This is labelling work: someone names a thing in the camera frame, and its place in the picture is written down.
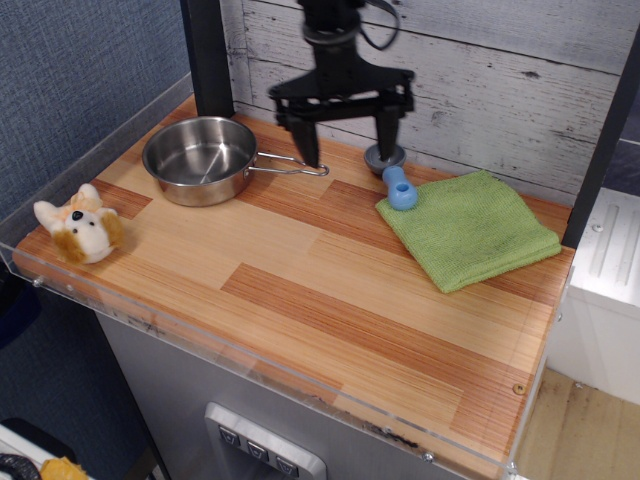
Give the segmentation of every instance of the black metal frame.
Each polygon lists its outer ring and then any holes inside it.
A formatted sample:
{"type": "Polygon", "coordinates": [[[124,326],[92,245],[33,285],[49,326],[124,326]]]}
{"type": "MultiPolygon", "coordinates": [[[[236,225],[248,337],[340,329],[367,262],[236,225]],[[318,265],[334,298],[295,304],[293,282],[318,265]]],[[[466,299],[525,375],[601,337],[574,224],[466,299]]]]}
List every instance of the black metal frame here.
{"type": "Polygon", "coordinates": [[[604,176],[622,134],[633,101],[640,85],[640,27],[631,45],[627,63],[620,76],[618,88],[613,96],[609,113],[604,121],[600,138],[591,157],[591,163],[582,181],[580,193],[573,206],[569,224],[562,244],[571,248],[578,248],[582,233],[587,226],[591,210],[598,198],[604,176]]]}
{"type": "MultiPolygon", "coordinates": [[[[180,1],[198,114],[230,117],[235,112],[220,0],[180,1]]],[[[580,242],[639,85],[640,28],[571,212],[565,246],[577,248],[580,242]]]]}
{"type": "Polygon", "coordinates": [[[180,0],[200,116],[231,117],[233,95],[220,0],[180,0]]]}

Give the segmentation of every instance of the stuffed animal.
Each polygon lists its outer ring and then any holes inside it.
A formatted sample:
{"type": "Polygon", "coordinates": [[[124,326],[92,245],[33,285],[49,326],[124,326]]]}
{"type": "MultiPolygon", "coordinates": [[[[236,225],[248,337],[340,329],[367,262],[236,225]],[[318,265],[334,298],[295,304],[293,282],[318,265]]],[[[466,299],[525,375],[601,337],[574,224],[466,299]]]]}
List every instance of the stuffed animal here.
{"type": "Polygon", "coordinates": [[[103,208],[100,194],[85,183],[68,205],[33,205],[36,218],[51,234],[60,257],[72,264],[96,263],[122,246],[124,229],[115,210],[103,208]]]}

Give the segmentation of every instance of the whitewashed wood wall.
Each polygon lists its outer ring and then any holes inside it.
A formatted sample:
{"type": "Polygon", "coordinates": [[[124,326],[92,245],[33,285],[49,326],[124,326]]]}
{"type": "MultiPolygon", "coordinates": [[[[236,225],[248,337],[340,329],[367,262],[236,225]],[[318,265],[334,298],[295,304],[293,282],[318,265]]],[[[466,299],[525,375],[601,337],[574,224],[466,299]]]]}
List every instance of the whitewashed wood wall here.
{"type": "MultiPolygon", "coordinates": [[[[274,121],[267,89],[313,68],[295,0],[223,0],[234,102],[274,121]]],[[[640,24],[639,0],[393,0],[394,45],[366,60],[416,72],[402,120],[408,161],[455,174],[485,169],[514,188],[573,205],[640,24]]],[[[392,18],[361,10],[375,39],[392,18]]],[[[373,119],[319,134],[366,148],[373,119]]]]}

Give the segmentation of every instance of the saucepan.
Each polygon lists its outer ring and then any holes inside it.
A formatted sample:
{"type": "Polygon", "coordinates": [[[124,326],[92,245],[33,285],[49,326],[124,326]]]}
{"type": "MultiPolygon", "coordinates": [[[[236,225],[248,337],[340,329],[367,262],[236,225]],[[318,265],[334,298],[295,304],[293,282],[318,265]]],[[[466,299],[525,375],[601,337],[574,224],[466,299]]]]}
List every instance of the saucepan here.
{"type": "Polygon", "coordinates": [[[242,192],[253,172],[324,176],[329,168],[312,170],[301,160],[258,152],[253,132],[234,120],[196,117],[157,132],[144,147],[142,161],[157,179],[165,197],[179,205],[205,207],[242,192]],[[258,156],[295,163],[290,170],[255,166],[258,156]]]}

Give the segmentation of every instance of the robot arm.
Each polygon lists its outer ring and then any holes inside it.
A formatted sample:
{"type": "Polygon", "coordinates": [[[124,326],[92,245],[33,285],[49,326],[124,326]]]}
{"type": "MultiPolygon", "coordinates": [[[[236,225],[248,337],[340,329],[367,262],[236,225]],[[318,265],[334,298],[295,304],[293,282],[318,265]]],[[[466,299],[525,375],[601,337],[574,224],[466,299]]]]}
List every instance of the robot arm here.
{"type": "Polygon", "coordinates": [[[380,157],[390,158],[400,118],[413,110],[410,84],[414,74],[366,62],[358,55],[356,37],[361,33],[359,8],[371,3],[393,12],[392,7],[381,0],[298,0],[298,3],[304,9],[303,36],[313,47],[316,68],[271,87],[269,96],[276,102],[278,124],[291,132],[303,161],[317,168],[317,122],[372,116],[380,157]],[[374,96],[362,98],[362,94],[368,93],[374,96]]]}

